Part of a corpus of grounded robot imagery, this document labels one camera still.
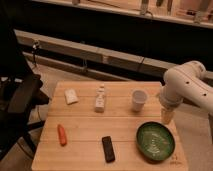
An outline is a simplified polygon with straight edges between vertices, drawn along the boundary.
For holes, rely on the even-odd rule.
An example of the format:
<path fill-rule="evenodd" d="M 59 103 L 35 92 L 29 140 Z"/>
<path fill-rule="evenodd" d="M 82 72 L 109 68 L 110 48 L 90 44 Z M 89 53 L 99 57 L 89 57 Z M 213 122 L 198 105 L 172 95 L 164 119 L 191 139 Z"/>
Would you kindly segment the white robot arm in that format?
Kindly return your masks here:
<path fill-rule="evenodd" d="M 202 81 L 205 66 L 199 61 L 190 61 L 168 69 L 163 76 L 165 85 L 159 92 L 162 105 L 161 119 L 169 124 L 177 108 L 186 98 L 205 109 L 213 116 L 213 87 Z"/>

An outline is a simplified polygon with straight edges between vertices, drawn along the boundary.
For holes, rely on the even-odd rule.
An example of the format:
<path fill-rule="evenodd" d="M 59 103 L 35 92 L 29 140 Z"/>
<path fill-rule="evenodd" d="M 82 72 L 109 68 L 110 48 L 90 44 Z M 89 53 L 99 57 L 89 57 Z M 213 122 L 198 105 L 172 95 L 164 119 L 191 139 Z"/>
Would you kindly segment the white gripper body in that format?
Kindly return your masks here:
<path fill-rule="evenodd" d="M 160 94 L 159 102 L 164 108 L 166 108 L 168 110 L 174 110 L 182 103 L 182 100 L 171 101 L 171 100 L 166 99 L 162 94 Z"/>

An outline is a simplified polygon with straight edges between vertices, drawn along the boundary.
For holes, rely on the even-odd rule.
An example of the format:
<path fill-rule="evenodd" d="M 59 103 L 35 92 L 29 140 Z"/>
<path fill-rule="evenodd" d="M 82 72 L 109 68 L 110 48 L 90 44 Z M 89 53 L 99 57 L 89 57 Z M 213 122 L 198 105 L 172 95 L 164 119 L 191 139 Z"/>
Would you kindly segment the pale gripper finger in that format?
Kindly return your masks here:
<path fill-rule="evenodd" d="M 172 111 L 170 111 L 169 112 L 169 122 L 168 123 L 170 123 L 171 122 L 171 120 L 173 119 L 173 117 L 174 117 L 174 114 L 175 114 L 175 112 L 174 112 L 174 110 L 172 110 Z"/>
<path fill-rule="evenodd" d="M 165 108 L 162 108 L 161 110 L 161 121 L 163 124 L 168 124 L 169 123 L 169 118 L 168 118 L 168 111 Z"/>

